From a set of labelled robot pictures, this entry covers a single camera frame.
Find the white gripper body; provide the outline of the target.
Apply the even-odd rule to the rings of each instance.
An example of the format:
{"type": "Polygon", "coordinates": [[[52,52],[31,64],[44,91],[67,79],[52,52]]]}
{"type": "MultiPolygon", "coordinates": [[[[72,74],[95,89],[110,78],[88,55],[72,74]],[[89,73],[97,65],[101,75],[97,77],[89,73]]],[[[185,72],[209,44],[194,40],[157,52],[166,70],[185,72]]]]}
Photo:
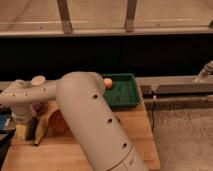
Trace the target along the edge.
{"type": "Polygon", "coordinates": [[[28,124],[37,115],[37,112],[31,105],[12,106],[11,111],[12,117],[17,124],[28,124]]]}

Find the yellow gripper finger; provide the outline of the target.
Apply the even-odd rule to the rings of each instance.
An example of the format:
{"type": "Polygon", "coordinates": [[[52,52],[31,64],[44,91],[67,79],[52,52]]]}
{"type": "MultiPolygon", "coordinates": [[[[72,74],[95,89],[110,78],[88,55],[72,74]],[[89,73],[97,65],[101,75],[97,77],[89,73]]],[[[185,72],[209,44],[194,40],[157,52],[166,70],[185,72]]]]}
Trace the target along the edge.
{"type": "Polygon", "coordinates": [[[17,124],[15,134],[19,140],[26,140],[29,137],[29,125],[17,124]]]}

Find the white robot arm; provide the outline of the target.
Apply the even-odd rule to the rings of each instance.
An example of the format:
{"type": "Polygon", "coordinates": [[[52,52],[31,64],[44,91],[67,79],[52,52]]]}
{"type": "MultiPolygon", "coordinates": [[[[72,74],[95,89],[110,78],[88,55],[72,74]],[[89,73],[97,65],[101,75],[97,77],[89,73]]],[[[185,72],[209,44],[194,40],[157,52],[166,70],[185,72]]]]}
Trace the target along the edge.
{"type": "Polygon", "coordinates": [[[103,94],[103,77],[71,72],[32,88],[12,86],[0,104],[14,106],[54,100],[94,171],[149,171],[103,94]]]}

